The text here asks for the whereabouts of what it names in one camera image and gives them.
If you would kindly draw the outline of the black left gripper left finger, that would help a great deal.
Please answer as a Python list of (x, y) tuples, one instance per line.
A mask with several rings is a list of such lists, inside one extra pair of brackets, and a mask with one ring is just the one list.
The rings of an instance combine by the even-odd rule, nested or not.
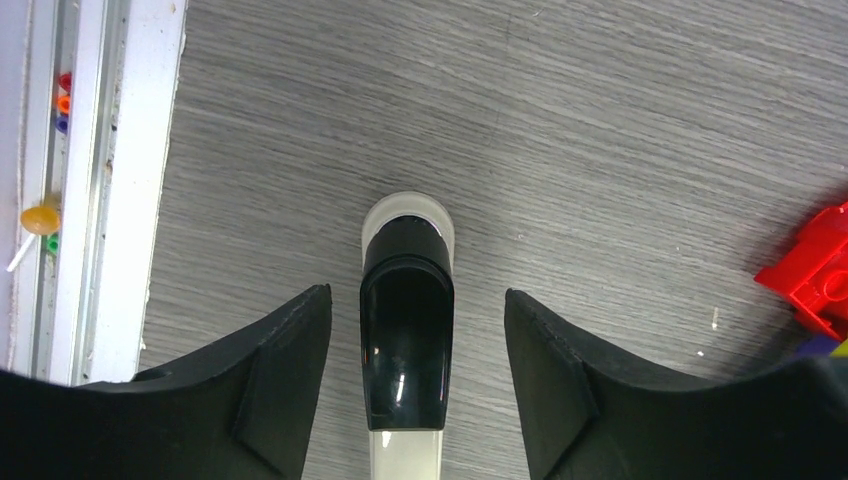
[(1, 375), (5, 479), (299, 479), (329, 346), (331, 291), (125, 383)]

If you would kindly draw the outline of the black and white stapler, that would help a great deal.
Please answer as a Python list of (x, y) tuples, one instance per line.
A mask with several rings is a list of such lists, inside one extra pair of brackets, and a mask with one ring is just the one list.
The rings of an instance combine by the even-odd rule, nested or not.
[(361, 232), (360, 340), (373, 479), (438, 479), (454, 329), (455, 228), (419, 192), (379, 200)]

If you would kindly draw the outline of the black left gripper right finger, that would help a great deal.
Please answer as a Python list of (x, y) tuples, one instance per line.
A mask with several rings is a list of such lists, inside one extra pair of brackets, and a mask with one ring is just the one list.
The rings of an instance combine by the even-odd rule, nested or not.
[(716, 382), (653, 363), (505, 296), (534, 479), (843, 479), (847, 362), (803, 357)]

